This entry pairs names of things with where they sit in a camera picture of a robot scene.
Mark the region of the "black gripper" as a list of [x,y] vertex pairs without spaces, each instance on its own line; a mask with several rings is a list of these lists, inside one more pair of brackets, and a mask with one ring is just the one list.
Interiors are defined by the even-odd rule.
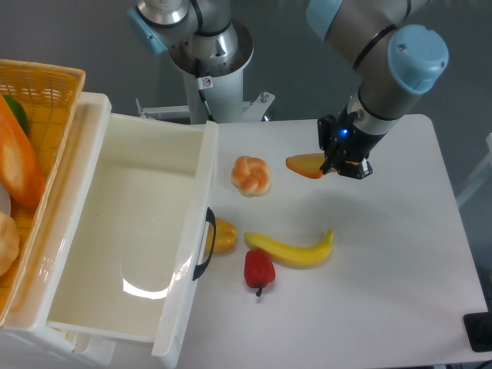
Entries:
[[386,135],[372,135],[359,129],[355,123],[358,113],[347,107],[337,119],[325,115],[317,120],[318,144],[324,152],[320,166],[322,174],[338,173],[340,176],[361,180],[373,173],[368,161],[371,150]]

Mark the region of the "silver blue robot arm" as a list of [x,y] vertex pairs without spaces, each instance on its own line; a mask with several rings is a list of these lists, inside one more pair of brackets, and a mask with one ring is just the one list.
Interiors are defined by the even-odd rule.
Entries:
[[[317,122],[320,172],[362,179],[368,157],[447,67],[436,32],[403,20],[421,1],[312,1],[307,23],[362,79],[335,116]],[[264,109],[243,103],[243,71],[254,51],[248,29],[228,1],[139,1],[128,21],[147,49],[167,52],[183,75],[191,122],[243,122]]]

